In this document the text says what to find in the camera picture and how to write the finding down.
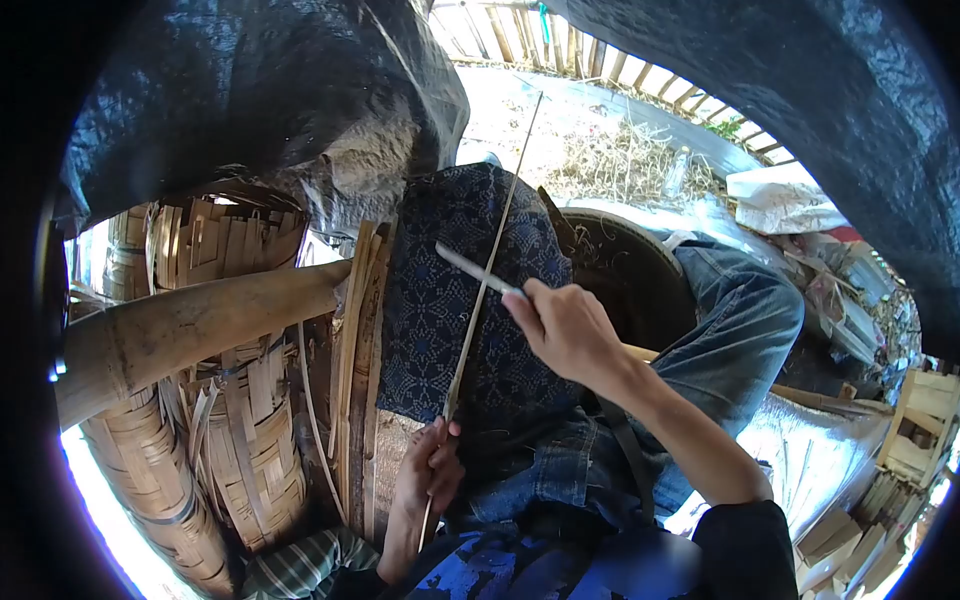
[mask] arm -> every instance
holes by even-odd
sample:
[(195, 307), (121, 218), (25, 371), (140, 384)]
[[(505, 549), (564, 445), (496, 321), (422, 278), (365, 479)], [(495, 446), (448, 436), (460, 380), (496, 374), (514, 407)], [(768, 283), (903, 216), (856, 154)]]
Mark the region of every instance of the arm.
[(529, 300), (507, 294), (503, 303), (533, 352), (561, 377), (584, 384), (643, 423), (709, 504), (773, 499), (750, 455), (624, 349), (592, 293), (578, 285), (551, 290), (536, 279), (523, 291)]
[(388, 585), (399, 583), (417, 559), (427, 497), (433, 496), (431, 512), (441, 515), (464, 478), (456, 454), (459, 435), (460, 425), (437, 417), (410, 438), (396, 475), (383, 555), (376, 567)]

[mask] person's right hand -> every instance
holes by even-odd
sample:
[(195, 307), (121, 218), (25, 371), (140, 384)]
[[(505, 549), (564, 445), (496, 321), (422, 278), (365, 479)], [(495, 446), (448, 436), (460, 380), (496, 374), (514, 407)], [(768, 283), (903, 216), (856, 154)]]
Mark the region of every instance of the person's right hand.
[(530, 348), (560, 377), (599, 392), (626, 351), (603, 305), (579, 285), (553, 290), (527, 279), (520, 294), (504, 294), (503, 305), (523, 330)]

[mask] dry grass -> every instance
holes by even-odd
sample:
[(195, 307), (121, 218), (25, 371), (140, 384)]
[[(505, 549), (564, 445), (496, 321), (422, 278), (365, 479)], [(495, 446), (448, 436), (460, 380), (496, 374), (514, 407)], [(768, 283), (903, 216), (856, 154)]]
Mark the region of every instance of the dry grass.
[(545, 176), (544, 187), (561, 198), (603, 198), (625, 204), (676, 209), (707, 193), (723, 197), (710, 168), (694, 156), (678, 197), (660, 196), (676, 156), (670, 137), (647, 124), (624, 120), (616, 132), (564, 137), (564, 164)]

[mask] jeans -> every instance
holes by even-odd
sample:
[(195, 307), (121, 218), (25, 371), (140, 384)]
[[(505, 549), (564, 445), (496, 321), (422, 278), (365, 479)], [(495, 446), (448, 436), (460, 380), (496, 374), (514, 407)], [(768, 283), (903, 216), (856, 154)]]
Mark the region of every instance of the jeans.
[[(774, 382), (804, 317), (800, 292), (747, 254), (700, 237), (676, 250), (701, 314), (706, 315), (653, 363), (678, 394), (736, 437)], [(662, 445), (640, 424), (631, 425), (655, 482), (657, 516), (677, 512), (693, 492)], [(515, 528), (515, 519), (538, 501), (559, 501), (600, 515), (623, 530), (640, 523), (636, 482), (603, 417), (576, 407), (527, 445), (530, 465), (499, 481), (469, 481), (448, 511), (454, 530), (481, 525)]]

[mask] blue patterned cloth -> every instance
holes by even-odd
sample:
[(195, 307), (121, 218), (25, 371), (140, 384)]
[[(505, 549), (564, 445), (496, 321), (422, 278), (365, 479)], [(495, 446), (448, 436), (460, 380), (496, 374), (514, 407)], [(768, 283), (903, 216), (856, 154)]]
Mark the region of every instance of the blue patterned cloth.
[[(443, 411), (480, 282), (437, 255), (434, 245), (440, 241), (486, 266), (513, 179), (481, 162), (407, 185), (384, 292), (378, 407), (421, 422)], [(492, 270), (517, 286), (528, 277), (550, 287), (572, 281), (546, 209), (523, 181)], [(466, 431), (516, 431), (568, 412), (581, 392), (534, 356), (500, 295), (488, 291), (460, 386), (456, 418)]]

